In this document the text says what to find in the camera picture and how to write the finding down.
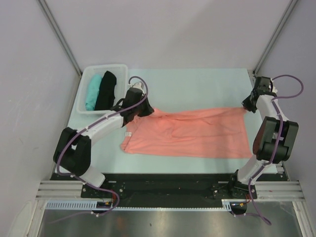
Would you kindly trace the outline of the salmon pink polo shirt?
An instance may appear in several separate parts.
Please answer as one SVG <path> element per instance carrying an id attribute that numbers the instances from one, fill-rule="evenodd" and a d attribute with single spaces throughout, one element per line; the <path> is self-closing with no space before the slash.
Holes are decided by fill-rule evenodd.
<path id="1" fill-rule="evenodd" d="M 243 108 L 167 113 L 155 109 L 126 125 L 120 148 L 129 154 L 250 158 Z"/>

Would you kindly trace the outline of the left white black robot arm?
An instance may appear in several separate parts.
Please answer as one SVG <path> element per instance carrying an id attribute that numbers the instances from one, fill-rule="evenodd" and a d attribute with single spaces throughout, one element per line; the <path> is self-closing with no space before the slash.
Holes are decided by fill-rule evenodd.
<path id="1" fill-rule="evenodd" d="M 65 128 L 54 154 L 57 173 L 90 185 L 92 192 L 100 198 L 106 196 L 109 185 L 104 182 L 105 175 L 91 165 L 91 149 L 103 137 L 133 121 L 135 116 L 145 117 L 154 112 L 147 97 L 134 105 L 132 102 L 123 99 L 122 106 L 116 111 L 103 115 L 81 130 Z"/>

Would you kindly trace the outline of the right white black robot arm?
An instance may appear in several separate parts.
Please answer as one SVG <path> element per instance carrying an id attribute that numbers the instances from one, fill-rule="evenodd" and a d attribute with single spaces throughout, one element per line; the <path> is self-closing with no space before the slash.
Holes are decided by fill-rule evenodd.
<path id="1" fill-rule="evenodd" d="M 228 194 L 236 199 L 251 194 L 265 169 L 290 158 L 299 129 L 298 123 L 290 121 L 281 111 L 275 93 L 253 91 L 242 105 L 247 111 L 259 111 L 264 119 L 253 141 L 253 156 L 228 182 Z"/>

